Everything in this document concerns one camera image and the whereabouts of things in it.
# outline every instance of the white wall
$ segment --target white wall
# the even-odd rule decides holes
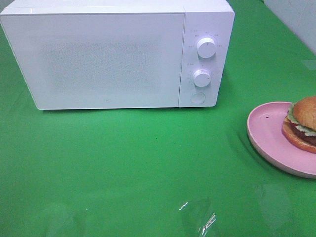
[[[264,3],[316,54],[316,0],[264,0]]]
[[[13,0],[0,0],[0,12],[2,12],[2,10],[11,2],[13,2]]]

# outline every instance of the sesame bun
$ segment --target sesame bun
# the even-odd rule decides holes
[[[307,151],[316,153],[316,146],[302,140],[300,137],[296,136],[291,128],[291,122],[286,117],[283,122],[283,134],[287,138],[287,140],[292,143],[294,146]]]
[[[301,125],[316,130],[316,96],[297,102],[293,107],[293,115]]]

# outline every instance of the microwave button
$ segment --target microwave button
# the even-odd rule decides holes
[[[193,81],[197,87],[205,87],[211,82],[211,76],[207,70],[197,70],[193,74]]]
[[[202,92],[196,93],[191,97],[193,104],[200,105],[205,101],[205,95]]]
[[[216,52],[216,45],[212,38],[202,38],[197,42],[197,53],[201,58],[210,58]]]

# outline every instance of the lettuce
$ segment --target lettuce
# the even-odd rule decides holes
[[[301,132],[304,132],[304,133],[305,133],[305,136],[307,136],[307,137],[309,137],[309,136],[316,136],[316,131],[315,131],[315,130],[300,125],[299,121],[296,120],[296,118],[295,118],[294,115],[293,115],[293,107],[294,107],[294,103],[292,103],[292,104],[290,105],[290,107],[288,108],[287,118],[288,118],[292,123],[298,124],[297,126],[295,126],[295,128],[296,128],[297,130],[301,131]]]

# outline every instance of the microwave control panel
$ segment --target microwave control panel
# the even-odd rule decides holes
[[[234,12],[186,12],[179,107],[215,106]]]

